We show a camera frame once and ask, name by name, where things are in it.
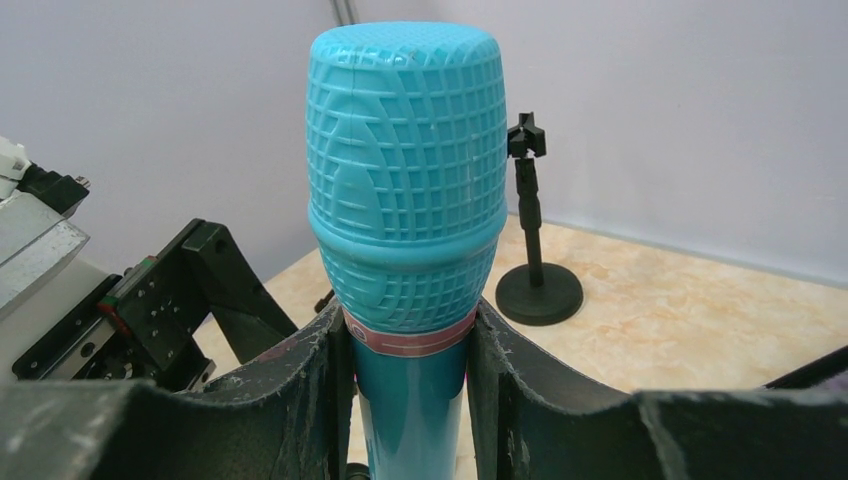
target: microphone stand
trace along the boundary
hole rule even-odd
[[[515,159],[518,217],[527,244],[527,264],[501,278],[495,301],[501,313],[516,323],[554,325],[577,313],[583,303],[583,287],[567,268],[542,262],[542,213],[534,160],[545,156],[547,149],[545,131],[536,127],[532,112],[519,114],[518,126],[507,132],[507,144],[509,156]]]

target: stand base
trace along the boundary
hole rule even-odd
[[[530,285],[530,266],[513,268],[498,282],[495,301],[505,317],[522,325],[544,327],[577,313],[583,304],[583,286],[571,270],[543,263],[545,283]]]

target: white wall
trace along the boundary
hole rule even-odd
[[[3,2],[0,135],[91,180],[73,221],[109,270],[200,217],[268,278],[314,247],[306,66],[333,26],[326,0]]]
[[[547,220],[848,286],[843,0],[357,7],[498,38],[510,118],[548,132]]]

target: white robot component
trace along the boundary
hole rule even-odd
[[[0,383],[14,381],[12,364],[107,276],[77,256],[85,232],[15,189],[31,165],[22,145],[0,137]]]

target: pink ring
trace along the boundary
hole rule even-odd
[[[435,332],[413,334],[377,332],[353,318],[347,310],[342,309],[342,311],[348,331],[366,347],[383,355],[415,358],[443,352],[459,343],[474,327],[477,307],[475,306],[465,318],[449,327]]]

